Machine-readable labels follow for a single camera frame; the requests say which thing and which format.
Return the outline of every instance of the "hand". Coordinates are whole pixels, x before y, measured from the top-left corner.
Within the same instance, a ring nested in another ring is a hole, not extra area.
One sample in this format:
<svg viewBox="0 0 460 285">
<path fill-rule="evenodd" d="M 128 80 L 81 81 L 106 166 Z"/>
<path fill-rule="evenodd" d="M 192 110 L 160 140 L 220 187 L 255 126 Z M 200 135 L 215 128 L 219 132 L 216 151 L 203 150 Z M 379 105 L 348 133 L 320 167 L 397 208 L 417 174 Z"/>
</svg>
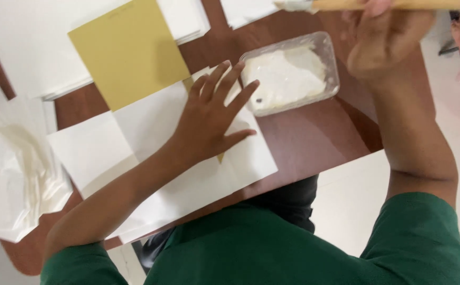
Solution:
<svg viewBox="0 0 460 285">
<path fill-rule="evenodd" d="M 217 83 L 230 67 L 229 61 L 223 62 L 211 75 L 200 77 L 189 92 L 179 125 L 167 145 L 181 153 L 181 157 L 190 166 L 224 153 L 248 136 L 256 134 L 255 130 L 247 129 L 225 136 L 237 113 L 259 86 L 259 81 L 252 82 L 228 107 L 224 106 L 224 101 L 244 66 L 244 62 L 239 62 L 215 90 Z"/>
<path fill-rule="evenodd" d="M 354 43 L 348 70 L 361 80 L 379 81 L 417 47 L 434 23 L 434 12 L 392 11 L 392 0 L 365 1 L 363 12 L 342 15 L 349 23 L 345 36 Z"/>
</svg>

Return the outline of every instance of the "clear plastic container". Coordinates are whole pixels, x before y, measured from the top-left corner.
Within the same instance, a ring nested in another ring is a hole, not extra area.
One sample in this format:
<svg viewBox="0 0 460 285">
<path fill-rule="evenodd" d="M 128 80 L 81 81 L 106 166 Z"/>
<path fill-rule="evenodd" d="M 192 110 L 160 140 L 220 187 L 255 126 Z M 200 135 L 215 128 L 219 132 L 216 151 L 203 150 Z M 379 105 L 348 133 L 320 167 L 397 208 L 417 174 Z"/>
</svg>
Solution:
<svg viewBox="0 0 460 285">
<path fill-rule="evenodd" d="M 332 45 L 332 40 L 328 33 L 319 31 L 315 32 L 310 35 L 299 36 L 295 39 L 287 40 L 284 42 L 279 42 L 277 44 L 273 44 L 264 48 L 256 49 L 250 52 L 245 53 L 241 57 L 241 61 L 250 60 L 252 58 L 273 53 L 278 50 L 290 50 L 293 48 L 303 47 L 303 46 L 310 46 L 312 52 L 314 52 L 320 58 L 321 62 L 325 66 L 325 78 L 324 81 L 326 83 L 325 90 L 316 95 L 310 97 L 300 98 L 296 101 L 286 103 L 285 105 L 281 106 L 270 106 L 270 107 L 263 107 L 260 108 L 255 107 L 255 102 L 261 102 L 261 99 L 254 98 L 250 100 L 248 103 L 248 107 L 252 110 L 252 112 L 257 117 L 271 115 L 273 113 L 279 113 L 286 110 L 302 107 L 311 103 L 315 103 L 321 100 L 329 99 L 334 97 L 335 94 L 339 91 L 340 88 L 340 81 L 339 75 L 337 73 L 337 64 L 334 54 L 334 47 Z M 242 81 L 244 86 L 248 85 L 252 81 L 256 80 L 256 78 L 247 78 L 246 74 L 242 74 Z M 280 94 L 282 96 L 290 96 L 289 94 Z"/>
</svg>

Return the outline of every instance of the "white paste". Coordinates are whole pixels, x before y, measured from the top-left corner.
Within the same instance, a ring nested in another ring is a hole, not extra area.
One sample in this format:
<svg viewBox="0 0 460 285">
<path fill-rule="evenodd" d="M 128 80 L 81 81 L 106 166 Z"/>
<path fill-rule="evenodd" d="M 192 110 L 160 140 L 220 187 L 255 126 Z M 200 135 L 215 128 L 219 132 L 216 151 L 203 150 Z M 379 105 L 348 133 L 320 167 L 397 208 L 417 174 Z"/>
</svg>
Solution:
<svg viewBox="0 0 460 285">
<path fill-rule="evenodd" d="M 245 85 L 258 79 L 251 97 L 253 110 L 271 110 L 323 96 L 326 66 L 312 46 L 278 50 L 246 60 Z"/>
</svg>

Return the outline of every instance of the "white floor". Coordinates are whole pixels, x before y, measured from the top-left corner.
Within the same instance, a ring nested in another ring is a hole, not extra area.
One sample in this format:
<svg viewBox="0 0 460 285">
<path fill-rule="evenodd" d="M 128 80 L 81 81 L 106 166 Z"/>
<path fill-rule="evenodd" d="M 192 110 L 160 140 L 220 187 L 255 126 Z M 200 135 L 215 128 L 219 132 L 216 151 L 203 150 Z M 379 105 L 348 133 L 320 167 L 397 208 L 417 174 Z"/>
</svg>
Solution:
<svg viewBox="0 0 460 285">
<path fill-rule="evenodd" d="M 455 153 L 460 172 L 460 82 L 456 80 L 460 74 L 460 56 L 437 56 L 441 47 L 451 39 L 449 29 L 448 12 L 439 12 L 436 26 L 422 41 L 422 51 L 436 104 L 437 121 Z M 383 151 L 323 172 L 318 197 L 313 204 L 315 234 L 348 254 L 359 256 L 385 200 L 389 173 Z M 460 185 L 457 213 L 460 227 Z M 111 257 L 130 284 L 143 283 L 145 275 L 135 273 L 139 271 L 138 261 L 131 245 L 114 249 Z M 132 262 L 136 262 L 132 266 L 135 269 L 130 269 Z"/>
</svg>

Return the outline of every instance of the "brown table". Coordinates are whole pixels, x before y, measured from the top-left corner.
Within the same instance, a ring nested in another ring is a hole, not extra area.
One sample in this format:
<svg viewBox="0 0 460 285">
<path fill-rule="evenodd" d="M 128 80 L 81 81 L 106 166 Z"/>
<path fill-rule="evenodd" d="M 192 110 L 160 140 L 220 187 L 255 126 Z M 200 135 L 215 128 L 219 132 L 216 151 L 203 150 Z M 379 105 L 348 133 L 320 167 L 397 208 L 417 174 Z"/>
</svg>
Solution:
<svg viewBox="0 0 460 285">
<path fill-rule="evenodd" d="M 243 28 L 228 27 L 221 4 L 216 0 L 202 1 L 212 29 L 206 36 L 180 46 L 181 53 L 192 73 L 207 66 L 215 66 L 230 59 L 237 63 L 247 51 L 275 42 L 325 30 L 330 33 L 339 59 L 341 90 L 334 99 L 276 115 L 258 118 L 267 144 L 276 160 L 279 172 L 208 205 L 166 228 L 218 211 L 250 197 L 298 181 L 324 170 L 360 158 L 382 149 L 374 106 L 368 91 L 350 76 L 342 62 L 350 51 L 340 39 L 345 29 L 339 13 L 278 12 Z M 409 58 L 417 88 L 430 93 L 422 54 L 418 48 Z M 14 96 L 0 66 L 0 85 L 9 98 Z M 73 126 L 108 111 L 108 107 L 94 84 L 56 100 L 58 126 Z M 68 211 L 82 201 L 78 191 L 58 213 L 44 215 L 40 225 L 20 243 L 2 241 L 15 267 L 25 275 L 40 274 L 45 238 L 50 228 Z M 110 249 L 121 245 L 114 238 L 106 242 Z"/>
</svg>

